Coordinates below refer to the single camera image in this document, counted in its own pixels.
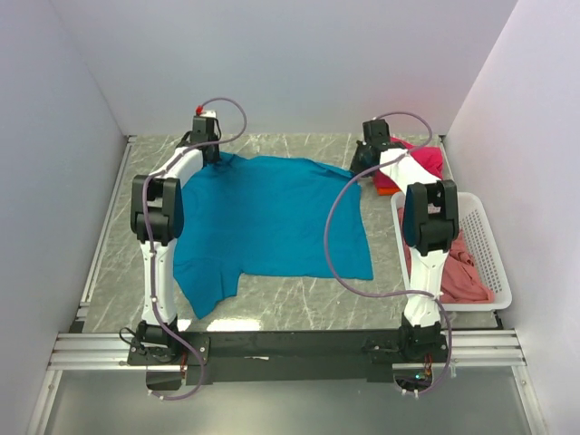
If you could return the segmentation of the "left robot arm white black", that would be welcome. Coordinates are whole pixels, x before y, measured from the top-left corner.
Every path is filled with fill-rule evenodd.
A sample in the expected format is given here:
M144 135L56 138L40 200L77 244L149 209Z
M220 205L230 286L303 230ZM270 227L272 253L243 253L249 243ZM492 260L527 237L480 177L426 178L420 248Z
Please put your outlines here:
M130 229L144 263L144 306L134 344L151 345L156 357L182 349L173 295L173 258L185 225L182 188L207 164L220 160L220 139L217 114L203 109L170 158L149 175L135 176L131 184Z

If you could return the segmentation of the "blue t shirt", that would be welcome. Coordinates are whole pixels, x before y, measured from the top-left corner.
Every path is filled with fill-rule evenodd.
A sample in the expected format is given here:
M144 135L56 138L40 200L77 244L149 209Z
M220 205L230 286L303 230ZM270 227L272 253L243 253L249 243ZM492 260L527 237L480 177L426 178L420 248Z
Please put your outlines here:
M196 317L237 295L241 275L371 280L352 174L309 159L225 153L182 188L173 275Z

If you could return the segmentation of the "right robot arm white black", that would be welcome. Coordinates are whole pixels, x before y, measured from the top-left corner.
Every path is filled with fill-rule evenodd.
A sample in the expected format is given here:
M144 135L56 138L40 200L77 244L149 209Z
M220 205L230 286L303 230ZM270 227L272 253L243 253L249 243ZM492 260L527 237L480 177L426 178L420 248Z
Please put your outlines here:
M401 320L401 352L421 358L447 348L441 334L438 302L444 264L459 235L456 184L429 173L409 150L391 137L388 123L373 119L362 124L351 162L353 174L370 174L379 165L405 196L402 237L411 254L411 291Z

